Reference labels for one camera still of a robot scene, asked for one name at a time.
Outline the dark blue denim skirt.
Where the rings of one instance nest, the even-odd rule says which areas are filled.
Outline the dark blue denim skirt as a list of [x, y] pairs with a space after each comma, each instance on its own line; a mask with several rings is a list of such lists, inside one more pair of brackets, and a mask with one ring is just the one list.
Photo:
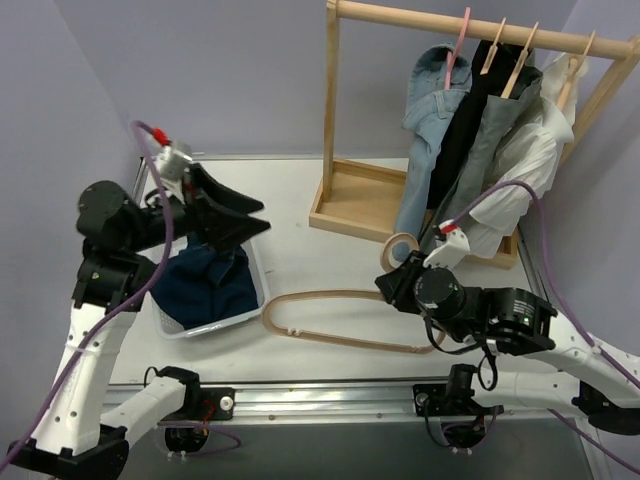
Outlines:
[[158, 307], [184, 329], [214, 324], [258, 308], [249, 258], [238, 246], [216, 252], [196, 236], [169, 258], [151, 289]]

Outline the light blue denim jacket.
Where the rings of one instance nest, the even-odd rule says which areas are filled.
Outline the light blue denim jacket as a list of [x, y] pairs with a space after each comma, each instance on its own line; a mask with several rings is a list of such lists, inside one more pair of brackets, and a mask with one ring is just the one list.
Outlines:
[[454, 113], [472, 86], [471, 62], [463, 56], [455, 59], [450, 86], [445, 86], [447, 59], [453, 53], [454, 47], [445, 43], [430, 47], [419, 57], [409, 79], [402, 120], [402, 128], [413, 134], [413, 142], [394, 231], [412, 235], [424, 253], [435, 248], [435, 242], [421, 230], [436, 159]]

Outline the pink plastic hanger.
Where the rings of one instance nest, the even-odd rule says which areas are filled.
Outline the pink plastic hanger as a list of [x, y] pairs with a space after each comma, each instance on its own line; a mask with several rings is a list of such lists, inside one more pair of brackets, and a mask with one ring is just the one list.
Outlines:
[[462, 17], [461, 28], [458, 34], [458, 39], [455, 44], [455, 47], [452, 50], [450, 50], [447, 54], [445, 80], [444, 80], [445, 90], [448, 90], [451, 87], [453, 69], [464, 43], [464, 39], [465, 39], [468, 25], [470, 22], [470, 16], [471, 16], [471, 7], [467, 6], [465, 8], [464, 15]]

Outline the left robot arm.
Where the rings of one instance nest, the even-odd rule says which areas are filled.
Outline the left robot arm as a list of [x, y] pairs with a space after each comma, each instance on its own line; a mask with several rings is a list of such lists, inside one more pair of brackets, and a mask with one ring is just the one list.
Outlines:
[[257, 216], [262, 208], [199, 164], [183, 168], [176, 195], [160, 187], [157, 202], [147, 207], [112, 181], [87, 187], [78, 200], [83, 260], [63, 356], [43, 406], [10, 444], [4, 464], [58, 479], [115, 479], [131, 447], [162, 420], [194, 417], [202, 405], [200, 379], [179, 367], [162, 368], [120, 406], [103, 408], [126, 334], [166, 267], [146, 251], [170, 249], [189, 235], [228, 251], [269, 228]]

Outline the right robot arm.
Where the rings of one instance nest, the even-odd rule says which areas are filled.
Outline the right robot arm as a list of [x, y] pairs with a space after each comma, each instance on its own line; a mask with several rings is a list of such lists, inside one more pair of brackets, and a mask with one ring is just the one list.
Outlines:
[[480, 350], [486, 368], [452, 366], [444, 400], [455, 412], [507, 405], [569, 412], [600, 430], [639, 432], [639, 359], [582, 332], [546, 300], [520, 288], [461, 285], [418, 252], [375, 284], [402, 313], [422, 316], [427, 332]]

